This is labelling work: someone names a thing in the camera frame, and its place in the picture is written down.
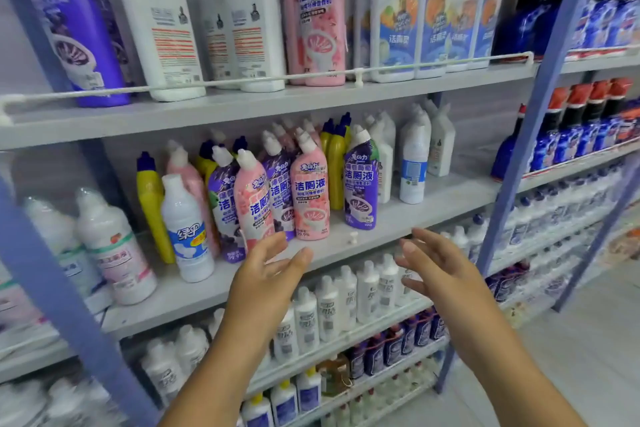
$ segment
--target small white bottle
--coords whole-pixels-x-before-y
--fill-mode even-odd
[[[524,241],[524,237],[527,234],[529,228],[529,221],[531,220],[531,201],[526,196],[520,198],[520,205],[518,206],[518,212],[516,213],[516,223],[513,227],[513,235],[509,240],[509,246],[521,245]]]
[[[316,294],[307,287],[298,289],[298,298],[294,301],[293,312],[296,317],[298,349],[301,355],[320,347],[320,331],[317,317]]]
[[[184,325],[178,332],[175,350],[183,372],[188,376],[200,364],[209,349],[207,335],[200,328]]]
[[[289,304],[287,313],[276,329],[273,337],[273,355],[280,364],[291,361],[298,356],[298,335],[293,306]]]
[[[367,419],[367,411],[364,407],[364,397],[358,395],[349,407],[351,410],[351,425],[357,426]]]
[[[465,227],[458,225],[453,231],[451,241],[455,243],[458,248],[460,248],[460,250],[466,257],[469,256],[471,243],[469,241],[469,238],[467,238],[467,235],[465,235]]]
[[[99,192],[86,187],[77,191],[76,202],[80,210],[77,235],[113,285],[116,302],[131,305],[148,298],[158,281],[124,212],[109,206]]]
[[[26,199],[24,211],[76,287],[89,312],[97,314],[113,304],[111,287],[76,236],[76,220],[34,197]]]
[[[322,375],[312,366],[306,372],[296,376],[298,387],[298,407],[300,413],[309,412],[320,406],[322,394]]]
[[[380,274],[373,262],[364,262],[364,269],[358,272],[358,294],[356,298],[357,319],[360,324],[367,324],[376,318],[378,313],[378,282]]]
[[[335,410],[335,424],[337,427],[351,427],[351,412],[349,404],[343,403]]]
[[[162,182],[164,201],[161,213],[180,276],[186,282],[201,282],[213,273],[215,263],[200,205],[184,188],[180,174],[167,174]]]
[[[384,138],[384,122],[379,120],[369,129],[371,139],[378,147],[378,203],[388,203],[391,199],[391,180],[394,169],[394,148]]]
[[[342,312],[342,331],[351,331],[356,327],[358,315],[358,279],[348,265],[340,267],[340,310]]]
[[[274,427],[271,402],[262,393],[242,404],[240,415],[247,427]]]
[[[213,341],[216,338],[216,334],[218,334],[218,330],[220,329],[220,324],[222,324],[222,318],[225,317],[225,308],[220,307],[219,309],[215,309],[213,311],[213,319],[209,322],[209,336],[211,336],[211,340]]]
[[[396,307],[396,291],[399,267],[394,261],[393,255],[385,253],[380,270],[378,282],[378,295],[380,296],[380,315],[391,312]]]
[[[426,104],[434,103],[428,99]],[[451,169],[453,144],[456,140],[456,129],[449,119],[451,104],[446,103],[441,108],[436,107],[435,117],[431,117],[431,142],[429,143],[428,172],[432,176],[443,177]]]
[[[147,344],[147,356],[142,359],[142,368],[156,388],[165,407],[180,393],[187,381],[175,357],[173,345],[156,338]]]
[[[486,235],[489,220],[485,220],[481,214],[474,215],[474,223],[469,227],[469,261],[476,263],[480,253],[480,247]]]
[[[337,316],[338,289],[328,275],[322,277],[322,286],[316,291],[318,299],[318,319],[320,322],[320,339],[324,342],[332,341],[338,336],[339,324]]]
[[[84,395],[76,391],[68,379],[60,378],[49,389],[51,402],[47,407],[47,417],[52,425],[84,427],[92,425],[92,419],[85,410]]]
[[[269,398],[276,427],[288,424],[298,416],[297,390],[290,380],[284,380],[272,388],[269,392]]]
[[[402,149],[400,200],[408,204],[422,203],[424,199],[424,179],[429,158],[425,136],[426,129],[423,125],[413,127]]]

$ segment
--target purple bottle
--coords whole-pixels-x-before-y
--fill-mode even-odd
[[[94,0],[31,0],[74,90],[124,87],[107,26]],[[81,107],[127,105],[128,94],[84,96]]]
[[[413,351],[413,347],[415,345],[415,330],[418,327],[418,316],[411,316],[410,318],[405,319],[402,323],[402,327],[404,329],[404,335],[402,338],[401,352],[403,355],[409,355]]]
[[[364,373],[373,376],[385,368],[383,358],[384,347],[385,338],[382,333],[378,333],[369,339],[367,349],[364,353]]]
[[[387,330],[387,340],[385,341],[384,361],[385,366],[397,363],[402,354],[402,342],[404,339],[404,329],[396,324]]]
[[[240,166],[224,147],[215,146],[212,153],[218,167],[211,173],[207,182],[209,201],[213,219],[220,233],[222,256],[230,264],[236,264],[242,262],[246,256],[234,200],[234,183]]]
[[[284,232],[287,241],[296,237],[296,225],[293,219],[293,198],[291,197],[291,160],[282,145],[276,139],[267,139],[264,143],[267,157],[262,161],[269,180],[269,206],[273,214],[276,233]]]
[[[423,310],[418,314],[418,321],[415,325],[414,344],[421,348],[431,342],[431,320],[433,319],[433,307]]]
[[[344,219],[350,227],[373,230],[378,214],[380,154],[368,131],[359,131],[353,140],[355,147],[344,156]]]
[[[357,380],[359,377],[364,375],[364,356],[367,350],[367,345],[368,342],[363,341],[352,348],[349,348],[346,352],[351,370],[349,377],[352,380]]]

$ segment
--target white bottle with blue label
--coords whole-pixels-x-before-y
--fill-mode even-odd
[[[295,385],[292,385],[290,380],[284,380],[272,388],[269,397],[276,427],[295,420],[298,416],[298,395]]]
[[[242,404],[240,415],[246,427],[274,427],[271,402],[262,395],[262,392]]]
[[[107,309],[113,303],[111,288],[77,238],[76,220],[35,197],[26,199],[24,211],[84,299],[87,309],[92,314]]]
[[[162,182],[164,201],[161,213],[180,276],[187,282],[200,282],[215,269],[200,206],[184,188],[180,174],[167,174]]]
[[[408,204],[422,203],[427,175],[429,140],[424,125],[411,128],[402,149],[400,200]]]

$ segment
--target blue cap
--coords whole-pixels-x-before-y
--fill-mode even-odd
[[[138,165],[138,172],[156,170],[156,161],[146,150],[138,157],[136,164]]]
[[[333,119],[332,118],[330,118],[329,120],[324,122],[324,125],[322,126],[322,131],[325,131],[326,133],[333,133]]]
[[[347,127],[343,124],[336,125],[335,129],[333,129],[333,135],[340,135],[340,137],[344,137],[347,135]]]
[[[340,119],[340,125],[349,126],[351,125],[351,112],[347,112]]]
[[[244,137],[244,135],[242,135],[242,136],[238,137],[236,139],[236,141],[234,142],[233,150],[237,154],[240,149],[246,150],[247,147],[249,147],[249,144],[246,141],[246,137]]]
[[[198,152],[198,155],[203,159],[212,160],[214,145],[215,144],[213,143],[213,140],[211,139],[206,140],[205,142],[202,143],[202,145],[200,145],[200,151]]]

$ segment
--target white bottle with pink label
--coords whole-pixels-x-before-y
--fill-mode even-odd
[[[346,68],[344,0],[298,0],[300,33],[305,49],[305,73],[343,71]],[[345,76],[317,76],[307,86],[344,85]]]
[[[307,132],[300,136],[302,154],[291,164],[291,194],[296,237],[320,240],[329,236],[329,179],[326,157]]]
[[[234,199],[246,250],[251,252],[260,240],[275,233],[269,208],[269,180],[250,150],[238,150],[236,160],[240,170],[236,174]]]
[[[113,286],[116,302],[131,305],[148,298],[158,281],[124,212],[86,187],[77,191],[76,201],[80,210],[77,234]]]

